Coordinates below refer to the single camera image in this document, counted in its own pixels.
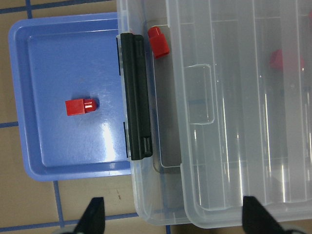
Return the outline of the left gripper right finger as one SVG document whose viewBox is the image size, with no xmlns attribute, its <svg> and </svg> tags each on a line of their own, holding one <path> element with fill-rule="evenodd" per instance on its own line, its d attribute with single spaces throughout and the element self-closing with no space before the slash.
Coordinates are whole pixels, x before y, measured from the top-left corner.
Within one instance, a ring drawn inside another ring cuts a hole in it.
<svg viewBox="0 0 312 234">
<path fill-rule="evenodd" d="M 242 228 L 246 234 L 287 233 L 254 196 L 243 197 Z"/>
</svg>

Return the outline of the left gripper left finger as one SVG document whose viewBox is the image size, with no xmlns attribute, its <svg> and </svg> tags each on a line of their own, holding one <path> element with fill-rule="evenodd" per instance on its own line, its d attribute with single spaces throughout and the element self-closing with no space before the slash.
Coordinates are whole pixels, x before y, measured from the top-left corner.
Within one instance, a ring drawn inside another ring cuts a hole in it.
<svg viewBox="0 0 312 234">
<path fill-rule="evenodd" d="M 105 231 L 104 198 L 94 197 L 83 213 L 74 234 L 103 234 Z"/>
</svg>

